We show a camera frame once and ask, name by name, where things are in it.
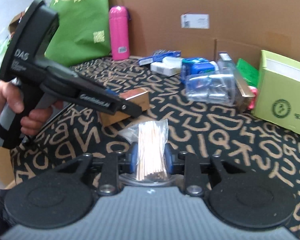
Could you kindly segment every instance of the pink thermos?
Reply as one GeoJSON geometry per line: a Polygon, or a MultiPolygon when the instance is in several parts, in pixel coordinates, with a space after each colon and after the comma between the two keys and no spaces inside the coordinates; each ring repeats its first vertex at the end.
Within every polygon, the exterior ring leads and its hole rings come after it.
{"type": "Polygon", "coordinates": [[[111,51],[113,60],[130,57],[128,10],[124,6],[114,6],[109,12],[111,51]]]}

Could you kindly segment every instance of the green bag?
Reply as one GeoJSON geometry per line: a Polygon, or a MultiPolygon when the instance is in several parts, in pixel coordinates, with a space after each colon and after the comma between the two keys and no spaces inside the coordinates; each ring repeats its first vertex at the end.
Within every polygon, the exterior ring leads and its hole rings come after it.
{"type": "Polygon", "coordinates": [[[110,53],[108,0],[52,0],[59,28],[46,57],[72,66],[110,53]]]}

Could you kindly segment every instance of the finger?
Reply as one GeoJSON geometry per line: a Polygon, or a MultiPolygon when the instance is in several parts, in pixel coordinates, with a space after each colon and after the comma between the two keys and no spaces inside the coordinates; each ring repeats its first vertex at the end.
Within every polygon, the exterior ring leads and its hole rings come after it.
{"type": "Polygon", "coordinates": [[[12,111],[16,114],[19,114],[23,111],[23,100],[18,87],[11,83],[3,83],[1,92],[0,108],[2,105],[4,106],[3,101],[6,100],[12,111]]]}
{"type": "Polygon", "coordinates": [[[29,117],[23,117],[21,119],[21,125],[22,125],[22,127],[25,127],[25,128],[29,128],[29,129],[33,129],[33,130],[39,130],[42,127],[43,123],[39,122],[39,121],[32,120],[29,117]]]}
{"type": "Polygon", "coordinates": [[[21,128],[21,132],[25,135],[29,135],[29,136],[35,136],[39,133],[39,130],[34,130],[34,129],[30,129],[30,128],[26,128],[26,127],[22,127],[21,128]]]}
{"type": "Polygon", "coordinates": [[[52,107],[48,107],[47,109],[34,109],[30,112],[29,118],[35,121],[45,123],[52,115],[52,113],[52,107]]]}
{"type": "Polygon", "coordinates": [[[63,101],[58,100],[53,105],[55,106],[56,109],[61,110],[63,108],[63,101]]]}

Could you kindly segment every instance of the patterned fabric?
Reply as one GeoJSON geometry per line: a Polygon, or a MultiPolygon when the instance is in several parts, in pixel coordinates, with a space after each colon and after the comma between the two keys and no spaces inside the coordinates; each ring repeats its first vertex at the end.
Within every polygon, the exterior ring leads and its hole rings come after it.
{"type": "Polygon", "coordinates": [[[300,135],[249,113],[238,114],[234,107],[189,102],[178,77],[153,74],[147,67],[139,67],[136,60],[118,63],[103,58],[73,69],[116,92],[146,88],[151,109],[137,120],[130,118],[103,128],[95,111],[71,107],[38,135],[36,141],[41,149],[21,146],[11,151],[17,183],[53,167],[42,150],[56,164],[83,153],[104,158],[108,153],[129,148],[117,136],[121,129],[146,120],[168,119],[169,143],[174,149],[203,157],[214,153],[228,155],[237,163],[288,184],[298,200],[289,228],[300,238],[300,135]]]}

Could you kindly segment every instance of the yellow-green box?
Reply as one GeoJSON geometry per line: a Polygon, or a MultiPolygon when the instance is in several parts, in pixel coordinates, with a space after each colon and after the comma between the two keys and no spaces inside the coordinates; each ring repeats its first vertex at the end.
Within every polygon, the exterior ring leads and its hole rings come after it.
{"type": "Polygon", "coordinates": [[[300,62],[261,51],[254,115],[300,134],[300,62]]]}

